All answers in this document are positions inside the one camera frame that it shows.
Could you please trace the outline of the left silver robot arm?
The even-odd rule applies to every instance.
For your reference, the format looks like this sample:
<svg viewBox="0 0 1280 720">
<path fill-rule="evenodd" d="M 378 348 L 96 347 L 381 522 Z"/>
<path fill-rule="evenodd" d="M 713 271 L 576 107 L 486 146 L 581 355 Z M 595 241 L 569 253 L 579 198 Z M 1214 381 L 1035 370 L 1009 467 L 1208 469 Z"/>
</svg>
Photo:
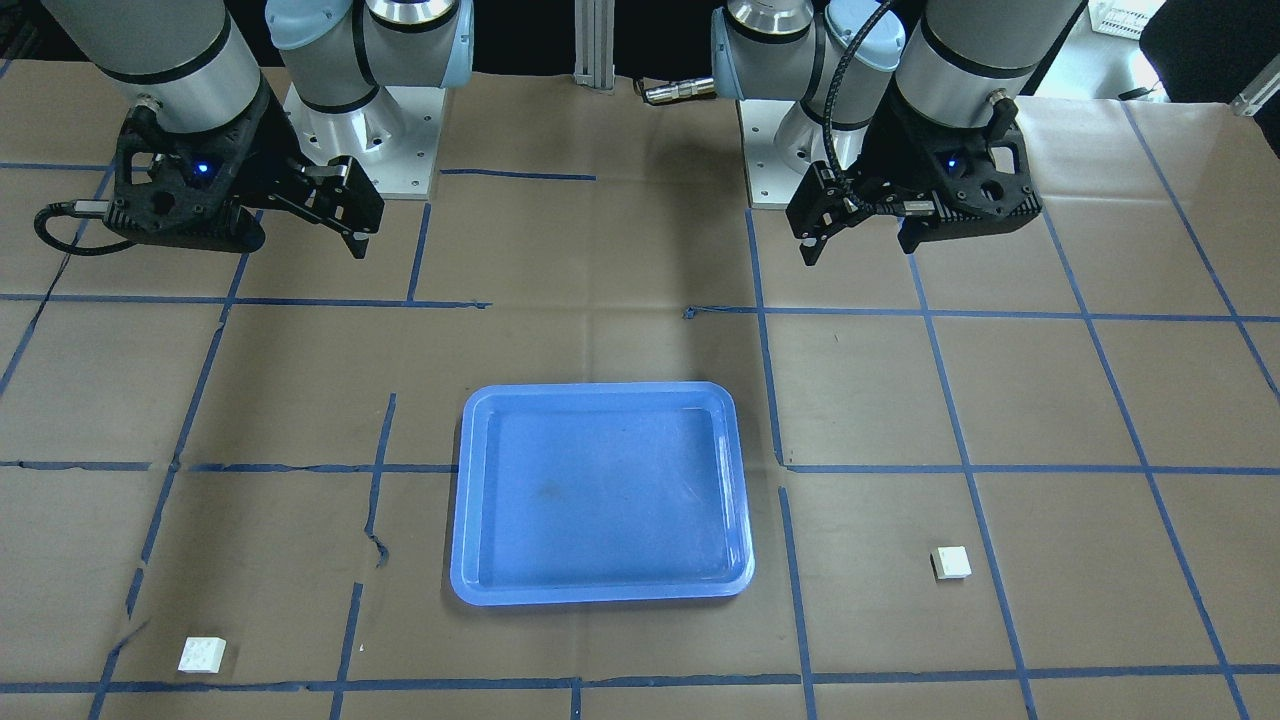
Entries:
<svg viewBox="0 0 1280 720">
<path fill-rule="evenodd" d="M 785 209 L 803 260 L 838 232 L 899 219 L 923 243 L 1010 234 L 1043 204 L 1018 95 L 1074 15 L 1071 1 L 724 1 L 710 20 L 716 92 L 788 101 L 815 135 Z"/>
</svg>

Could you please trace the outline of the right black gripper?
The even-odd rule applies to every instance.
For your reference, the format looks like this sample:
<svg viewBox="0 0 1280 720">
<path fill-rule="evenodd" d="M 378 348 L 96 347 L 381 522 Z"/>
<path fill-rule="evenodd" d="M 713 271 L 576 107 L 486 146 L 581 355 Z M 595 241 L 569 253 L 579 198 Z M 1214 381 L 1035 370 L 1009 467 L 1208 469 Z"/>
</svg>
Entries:
<svg viewBox="0 0 1280 720">
<path fill-rule="evenodd" d="M 132 245 L 253 252 L 265 242 L 253 210 L 274 209 L 339 233 L 355 259 L 366 258 L 385 211 L 375 182 L 352 156 L 310 161 L 266 79 L 212 129 L 164 129 L 160 108 L 141 95 L 122 122 L 109 231 Z"/>
</svg>

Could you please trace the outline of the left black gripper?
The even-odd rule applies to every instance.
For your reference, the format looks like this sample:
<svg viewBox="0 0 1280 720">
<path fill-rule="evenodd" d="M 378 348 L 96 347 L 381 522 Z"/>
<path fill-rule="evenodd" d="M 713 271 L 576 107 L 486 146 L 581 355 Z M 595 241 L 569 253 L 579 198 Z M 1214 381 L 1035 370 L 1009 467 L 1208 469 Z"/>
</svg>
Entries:
<svg viewBox="0 0 1280 720">
<path fill-rule="evenodd" d="M 1018 105 L 1004 88 L 979 104 L 975 127 L 943 126 L 892 85 L 867 127 L 859 158 L 844 170 L 810 164 L 785 215 L 806 266 L 829 238 L 869 215 L 900 218 L 906 255 L 922 243 L 1006 234 L 1043 210 L 1030 174 Z"/>
</svg>

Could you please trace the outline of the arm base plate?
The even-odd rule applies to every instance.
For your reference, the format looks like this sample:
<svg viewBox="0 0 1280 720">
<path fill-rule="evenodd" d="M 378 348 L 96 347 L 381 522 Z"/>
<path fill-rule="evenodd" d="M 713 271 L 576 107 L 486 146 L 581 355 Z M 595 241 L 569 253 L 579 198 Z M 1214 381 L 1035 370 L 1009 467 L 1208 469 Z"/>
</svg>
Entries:
<svg viewBox="0 0 1280 720">
<path fill-rule="evenodd" d="M 392 86 L 364 108 L 326 114 L 291 86 L 284 109 L 311 161 L 352 156 L 384 199 L 428 201 L 448 99 L 445 88 Z"/>
<path fill-rule="evenodd" d="M 826 158 L 822 129 L 799 101 L 737 102 L 749 208 L 783 210 L 815 160 Z"/>
</svg>

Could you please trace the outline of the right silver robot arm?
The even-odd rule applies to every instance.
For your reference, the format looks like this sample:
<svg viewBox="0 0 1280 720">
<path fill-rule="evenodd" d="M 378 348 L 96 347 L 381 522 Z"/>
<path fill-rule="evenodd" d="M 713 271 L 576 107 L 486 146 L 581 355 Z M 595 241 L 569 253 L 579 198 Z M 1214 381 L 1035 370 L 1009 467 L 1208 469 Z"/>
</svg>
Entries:
<svg viewBox="0 0 1280 720">
<path fill-rule="evenodd" d="M 282 101 L 221 1 L 50 1 L 131 101 L 114 190 L 33 219 L 49 247 L 100 258 L 138 245 L 247 254 L 255 211 L 285 211 L 365 258 L 389 199 L 424 199 L 439 101 L 474 69 L 471 1 L 269 1 L 291 76 Z"/>
</svg>

